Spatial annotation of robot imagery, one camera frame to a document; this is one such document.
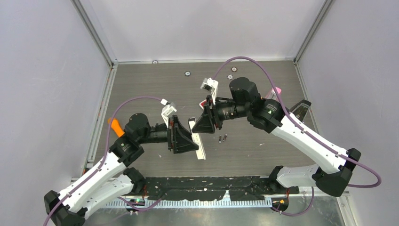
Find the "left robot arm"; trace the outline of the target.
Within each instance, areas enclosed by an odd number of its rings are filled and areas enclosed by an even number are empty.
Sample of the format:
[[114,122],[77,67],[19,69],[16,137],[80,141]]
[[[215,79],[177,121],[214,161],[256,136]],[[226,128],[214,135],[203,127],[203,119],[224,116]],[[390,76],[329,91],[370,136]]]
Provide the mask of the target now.
[[141,145],[151,143],[167,143],[173,153],[200,149],[198,134],[183,127],[177,115],[167,118],[163,124],[151,126],[145,114],[133,114],[123,135],[93,168],[62,191],[51,190],[45,194],[48,215],[45,223],[81,226],[101,205],[124,194],[141,194],[146,179],[130,165],[144,153]]

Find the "white remote control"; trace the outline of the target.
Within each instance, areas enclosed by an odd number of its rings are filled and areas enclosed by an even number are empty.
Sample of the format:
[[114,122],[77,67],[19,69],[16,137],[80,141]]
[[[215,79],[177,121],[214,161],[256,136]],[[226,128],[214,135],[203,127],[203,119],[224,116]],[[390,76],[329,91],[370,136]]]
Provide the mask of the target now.
[[196,124],[196,118],[192,117],[188,119],[188,125],[189,129],[192,135],[192,140],[193,142],[198,146],[198,149],[195,151],[197,159],[198,160],[205,160],[206,159],[206,153],[205,149],[203,146],[203,142],[201,140],[200,134],[199,133],[194,133],[193,132],[193,127]]

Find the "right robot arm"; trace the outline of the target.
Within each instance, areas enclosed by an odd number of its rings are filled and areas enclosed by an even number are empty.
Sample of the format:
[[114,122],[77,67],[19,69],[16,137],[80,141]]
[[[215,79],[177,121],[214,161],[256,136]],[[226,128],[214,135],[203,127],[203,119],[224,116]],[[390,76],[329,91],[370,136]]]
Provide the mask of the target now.
[[271,191],[281,193],[293,186],[315,186],[330,196],[343,194],[361,156],[357,149],[345,150],[327,141],[279,101],[262,97],[248,78],[233,79],[229,87],[231,98],[218,97],[218,82],[204,79],[201,88],[209,95],[202,115],[191,126],[193,133],[214,133],[224,121],[245,117],[253,127],[287,141],[314,161],[305,167],[275,167],[268,181]]

